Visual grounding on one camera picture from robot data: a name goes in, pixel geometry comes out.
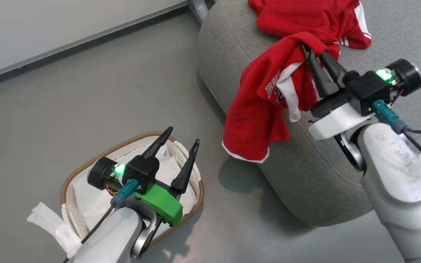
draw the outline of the gray ottoman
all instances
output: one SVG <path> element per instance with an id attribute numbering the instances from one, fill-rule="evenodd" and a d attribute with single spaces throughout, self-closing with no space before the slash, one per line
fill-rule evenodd
<path id="1" fill-rule="evenodd" d="M 362 1 L 372 46 L 342 48 L 347 70 L 376 70 L 398 58 L 421 69 L 421 1 Z M 220 0 L 210 10 L 198 41 L 198 70 L 221 107 L 228 111 L 245 67 L 278 38 L 263 33 L 247 0 Z M 421 129 L 421 90 L 398 100 L 396 112 L 413 129 Z M 260 166 L 287 208 L 313 226 L 329 226 L 371 210 L 361 188 L 361 173 L 348 163 L 334 139 L 313 141 L 307 128 L 313 120 L 302 113 L 297 123 L 286 120 L 292 139 L 274 143 Z M 416 139 L 421 143 L 421 135 Z"/>

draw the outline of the wicker basket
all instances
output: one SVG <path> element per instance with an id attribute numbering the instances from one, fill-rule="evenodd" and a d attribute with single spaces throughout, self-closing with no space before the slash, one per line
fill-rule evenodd
<path id="1" fill-rule="evenodd" d="M 151 144 L 160 135 L 161 133 L 158 131 L 151 131 L 150 133 L 144 133 L 127 141 L 124 141 L 114 146 L 113 148 L 110 148 L 109 150 L 95 156 L 95 158 L 89 160 L 87 163 L 77 168 L 77 170 L 75 170 L 72 174 L 68 176 L 68 178 L 63 184 L 63 187 L 61 188 L 61 212 L 65 223 L 73 231 L 75 231 L 75 233 L 77 233 L 77 235 L 81 239 L 87 235 L 88 228 L 86 226 L 84 218 L 82 218 L 81 213 L 77 209 L 76 195 L 72 182 L 74 182 L 77 178 L 87 176 L 87 172 L 89 171 L 90 166 L 100 157 L 106 156 L 112 160 L 118 161 L 122 157 L 127 156 L 129 153 L 132 153 L 133 151 L 139 148 Z M 183 164 L 185 163 L 188 157 L 188 151 L 186 150 L 186 148 L 171 136 L 165 143 L 165 145 L 167 146 L 170 155 L 177 161 L 180 168 L 182 168 Z M 191 218 L 199 210 L 199 208 L 202 205 L 202 202 L 204 201 L 204 183 L 201 180 L 201 174 L 199 173 L 199 169 L 197 168 L 196 164 L 194 164 L 193 171 L 191 173 L 191 178 L 189 179 L 189 185 L 193 190 L 197 203 L 189 213 L 183 215 L 180 225 L 182 225 L 189 218 Z M 172 233 L 180 225 L 170 228 L 167 231 L 165 231 L 165 233 L 154 237 L 151 246 L 165 238 L 170 233 Z"/>

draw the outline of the blue connector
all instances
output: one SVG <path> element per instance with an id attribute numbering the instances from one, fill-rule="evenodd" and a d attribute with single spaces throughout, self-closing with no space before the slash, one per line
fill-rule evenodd
<path id="1" fill-rule="evenodd" d="M 391 126 L 395 133 L 401 134 L 407 128 L 407 124 L 383 100 L 376 100 L 373 103 L 373 111 L 379 120 Z"/>
<path id="2" fill-rule="evenodd" d="M 115 204 L 115 209 L 122 208 L 126 199 L 130 197 L 137 189 L 139 182 L 135 179 L 129 180 L 119 191 L 118 194 L 115 195 L 111 200 L 110 204 Z"/>

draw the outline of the white stripe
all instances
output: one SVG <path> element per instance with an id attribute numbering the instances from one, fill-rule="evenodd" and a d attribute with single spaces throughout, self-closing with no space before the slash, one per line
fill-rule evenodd
<path id="1" fill-rule="evenodd" d="M 368 32 L 368 28 L 366 28 L 365 13 L 363 12 L 363 5 L 361 5 L 361 2 L 358 7 L 354 9 L 354 11 L 360 26 L 360 30 L 364 33 L 368 33 L 369 35 L 364 35 L 365 37 L 371 39 L 371 34 Z"/>
<path id="2" fill-rule="evenodd" d="M 301 118 L 298 95 L 295 91 L 295 86 L 291 77 L 292 73 L 297 70 L 301 64 L 302 63 L 293 63 L 282 70 L 279 80 L 276 83 L 277 88 L 279 88 L 285 97 L 285 102 L 289 108 L 289 120 L 291 122 L 297 122 Z"/>
<path id="3" fill-rule="evenodd" d="M 231 155 L 232 157 L 234 157 L 235 159 L 240 159 L 240 160 L 245 160 L 245 161 L 250 161 L 251 163 L 263 163 L 268 157 L 269 157 L 269 148 L 268 148 L 268 152 L 266 153 L 266 156 L 264 156 L 264 158 L 262 158 L 262 160 L 248 160 L 245 159 L 239 155 L 236 155 L 235 153 L 230 152 L 227 147 L 225 147 L 224 142 L 222 141 L 222 147 L 227 151 L 227 153 L 229 155 Z"/>

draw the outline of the white wall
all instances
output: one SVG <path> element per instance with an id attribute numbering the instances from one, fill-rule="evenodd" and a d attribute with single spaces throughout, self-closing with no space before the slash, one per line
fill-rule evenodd
<path id="1" fill-rule="evenodd" d="M 19 63 L 20 66 L 20 62 L 37 56 L 40 59 L 40 55 L 45 52 L 182 2 L 183 0 L 0 0 L 0 73 L 11 65 Z"/>

